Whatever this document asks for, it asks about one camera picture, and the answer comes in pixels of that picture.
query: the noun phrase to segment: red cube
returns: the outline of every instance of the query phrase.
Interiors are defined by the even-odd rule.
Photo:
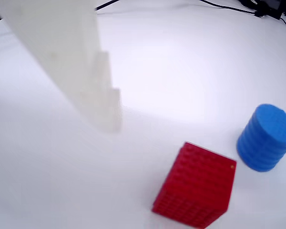
[[[236,161],[185,143],[153,204],[153,212],[206,228],[228,210]]]

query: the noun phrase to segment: black device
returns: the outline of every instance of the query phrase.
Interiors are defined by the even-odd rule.
[[[238,0],[244,6],[255,10],[255,16],[269,15],[280,19],[282,14],[286,16],[286,0]]]

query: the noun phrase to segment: blue block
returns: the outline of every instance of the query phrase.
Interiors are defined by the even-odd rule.
[[[257,107],[237,141],[237,151],[252,169],[273,169],[286,153],[286,113],[270,104]]]

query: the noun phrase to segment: stacked blocks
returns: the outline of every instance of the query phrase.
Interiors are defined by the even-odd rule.
[[[237,151],[252,169],[273,169],[286,153],[286,113],[270,104],[257,107],[237,141]]]
[[[153,204],[153,212],[205,228],[229,205],[236,161],[185,143]]]

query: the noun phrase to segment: white tabletop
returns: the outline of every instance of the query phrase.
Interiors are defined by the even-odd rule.
[[[286,155],[258,173],[235,146],[259,104],[286,111],[282,21],[196,0],[98,14],[122,91],[114,135],[82,119],[0,22],[0,229],[188,228],[150,211],[184,141],[238,162],[229,210],[209,228],[286,229]]]

